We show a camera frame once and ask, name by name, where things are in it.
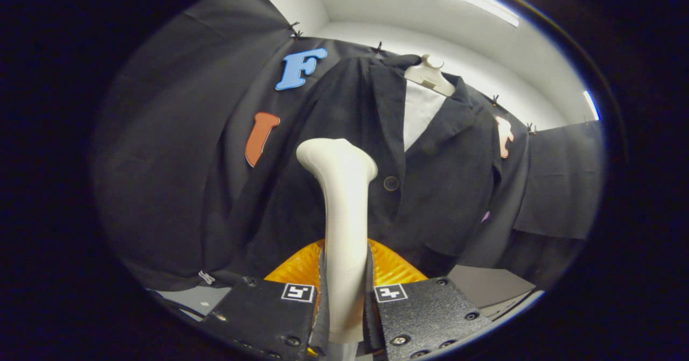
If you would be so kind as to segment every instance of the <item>jacket collar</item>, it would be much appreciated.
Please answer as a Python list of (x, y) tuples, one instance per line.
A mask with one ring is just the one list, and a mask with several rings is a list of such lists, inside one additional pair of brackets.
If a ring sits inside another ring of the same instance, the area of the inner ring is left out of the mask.
[(467, 86), (459, 76), (443, 73), (455, 84), (455, 93), (446, 98), (440, 110), (428, 124), (420, 138), (404, 153), (404, 99), (406, 98), (406, 79), (404, 71), (412, 65), (421, 63), (418, 55), (398, 55), (379, 61), (381, 65), (371, 65), (372, 93), (383, 135), (392, 151), (400, 178), (403, 179), (405, 159), (418, 152), (437, 150), (440, 143), (469, 128), (475, 122), (482, 106), (474, 104), (469, 98)]

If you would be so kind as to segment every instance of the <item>black jacket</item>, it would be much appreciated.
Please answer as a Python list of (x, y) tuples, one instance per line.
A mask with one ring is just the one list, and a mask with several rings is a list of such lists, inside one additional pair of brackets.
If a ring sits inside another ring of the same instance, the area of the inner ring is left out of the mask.
[(446, 74), (455, 94), (405, 153), (404, 70), (419, 63), (417, 55), (340, 60), (283, 118), (232, 210), (229, 233), (242, 236), (244, 249), (229, 270), (266, 275), (324, 237), (322, 192), (295, 155), (310, 138), (345, 138), (376, 161), (369, 238), (428, 276), (451, 270), (499, 185), (499, 136), (485, 103)]

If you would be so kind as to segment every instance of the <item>white plastic handle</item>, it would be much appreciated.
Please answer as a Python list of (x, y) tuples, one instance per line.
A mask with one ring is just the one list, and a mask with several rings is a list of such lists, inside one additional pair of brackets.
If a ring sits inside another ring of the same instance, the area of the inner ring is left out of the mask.
[(363, 341), (369, 183), (377, 175), (376, 163), (345, 139), (309, 139), (296, 153), (325, 197), (328, 341)]

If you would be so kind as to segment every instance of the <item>bolt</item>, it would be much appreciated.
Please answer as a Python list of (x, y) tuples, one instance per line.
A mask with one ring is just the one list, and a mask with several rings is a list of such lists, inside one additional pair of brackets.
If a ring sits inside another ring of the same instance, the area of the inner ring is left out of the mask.
[(424, 354), (428, 354), (428, 353), (430, 353), (430, 352), (427, 351), (427, 350), (417, 351), (416, 353), (412, 354), (409, 358), (421, 357), (421, 356), (423, 356)]
[(299, 346), (301, 344), (301, 341), (299, 340), (299, 338), (292, 337), (292, 336), (285, 337), (285, 339), (283, 339), (283, 341), (285, 341), (285, 344), (288, 344), (289, 346)]
[(393, 345), (396, 345), (396, 346), (400, 346), (400, 345), (406, 344), (407, 341), (409, 341), (409, 339), (407, 337), (399, 336), (399, 337), (395, 337), (393, 339), (393, 341), (390, 341), (390, 343)]

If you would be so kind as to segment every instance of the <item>white tag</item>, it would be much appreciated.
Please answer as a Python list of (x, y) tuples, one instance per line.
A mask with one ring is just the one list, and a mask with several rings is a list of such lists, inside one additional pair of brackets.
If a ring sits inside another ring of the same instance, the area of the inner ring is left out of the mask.
[(209, 285), (212, 285), (213, 282), (215, 282), (215, 278), (212, 277), (211, 275), (208, 275), (207, 273), (204, 273), (203, 271), (199, 271), (199, 276), (206, 281)]

